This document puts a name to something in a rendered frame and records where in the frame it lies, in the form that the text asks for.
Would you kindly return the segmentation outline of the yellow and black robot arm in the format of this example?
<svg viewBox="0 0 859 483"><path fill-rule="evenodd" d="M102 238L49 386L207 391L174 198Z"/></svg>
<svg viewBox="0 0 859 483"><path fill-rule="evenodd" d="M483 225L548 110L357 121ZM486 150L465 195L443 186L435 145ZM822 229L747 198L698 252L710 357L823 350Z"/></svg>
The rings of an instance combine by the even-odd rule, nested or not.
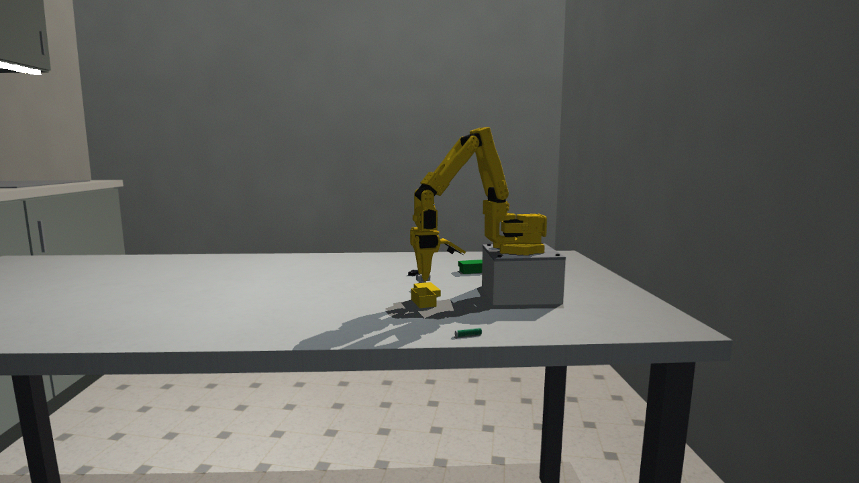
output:
<svg viewBox="0 0 859 483"><path fill-rule="evenodd" d="M545 245L541 244L541 233L545 232L542 230L545 217L519 214L515 218L515 214L507 213L509 204L506 198L509 192L489 127L472 129L470 135L461 137L434 173L427 173L421 180L420 188L414 193L412 221L416 223L419 231L438 230L438 210L433 205L434 196L442 195L474 151L488 197L488 201L484 201L485 237L493 242L494 248L500 248L501 254L528 256L545 253ZM500 222L504 235L499 235Z"/></svg>

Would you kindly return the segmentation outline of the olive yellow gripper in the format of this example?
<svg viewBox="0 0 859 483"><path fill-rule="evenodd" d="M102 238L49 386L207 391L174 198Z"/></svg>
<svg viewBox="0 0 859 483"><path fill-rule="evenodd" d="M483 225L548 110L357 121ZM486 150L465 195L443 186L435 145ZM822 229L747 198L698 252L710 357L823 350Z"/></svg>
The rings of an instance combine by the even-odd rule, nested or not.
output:
<svg viewBox="0 0 859 483"><path fill-rule="evenodd" d="M419 231L418 228L411 228L410 230L410 244L415 251L417 269L424 282L427 281L427 278L429 278L430 272L432 271L433 254L438 252L441 244L449 244L447 251L451 254L453 254L454 251L459 252L460 254L466 253L447 239L440 239L438 233L440 233L438 230Z"/></svg>

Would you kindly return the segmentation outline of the green aaa battery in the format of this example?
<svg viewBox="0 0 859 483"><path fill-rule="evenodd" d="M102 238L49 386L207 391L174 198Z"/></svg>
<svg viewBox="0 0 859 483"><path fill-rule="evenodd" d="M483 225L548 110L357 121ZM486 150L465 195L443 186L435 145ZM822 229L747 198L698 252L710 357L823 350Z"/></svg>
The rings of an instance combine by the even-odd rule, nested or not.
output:
<svg viewBox="0 0 859 483"><path fill-rule="evenodd" d="M475 334L482 334L482 329L481 328L470 328L470 329L455 331L455 337L470 336L470 335L475 335Z"/></svg>

